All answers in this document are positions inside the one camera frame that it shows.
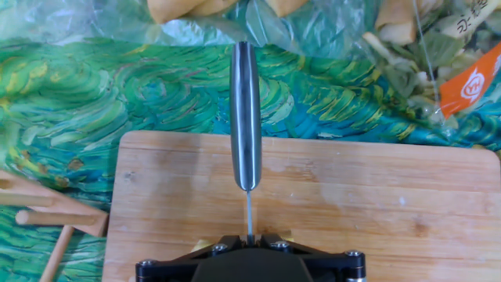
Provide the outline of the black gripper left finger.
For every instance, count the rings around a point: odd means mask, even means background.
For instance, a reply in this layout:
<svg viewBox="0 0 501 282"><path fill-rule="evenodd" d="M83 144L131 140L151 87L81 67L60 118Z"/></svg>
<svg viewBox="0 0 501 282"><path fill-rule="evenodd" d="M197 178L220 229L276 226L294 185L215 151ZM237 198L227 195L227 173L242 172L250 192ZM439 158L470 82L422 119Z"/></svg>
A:
<svg viewBox="0 0 501 282"><path fill-rule="evenodd" d="M135 264L136 282L191 281L202 262L247 246L247 236L226 235L217 242L199 240L187 255L170 261L143 259Z"/></svg>

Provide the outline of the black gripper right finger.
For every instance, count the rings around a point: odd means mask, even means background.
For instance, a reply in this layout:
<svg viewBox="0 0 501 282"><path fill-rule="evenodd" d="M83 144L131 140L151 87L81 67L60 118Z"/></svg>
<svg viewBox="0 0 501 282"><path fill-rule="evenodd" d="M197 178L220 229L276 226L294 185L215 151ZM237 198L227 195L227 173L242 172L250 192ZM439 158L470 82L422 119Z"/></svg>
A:
<svg viewBox="0 0 501 282"><path fill-rule="evenodd" d="M281 251L299 259L301 272L308 274L312 281L365 281L366 256L358 250L329 253L298 244L281 237L278 233L262 234L258 246L272 251Z"/></svg>

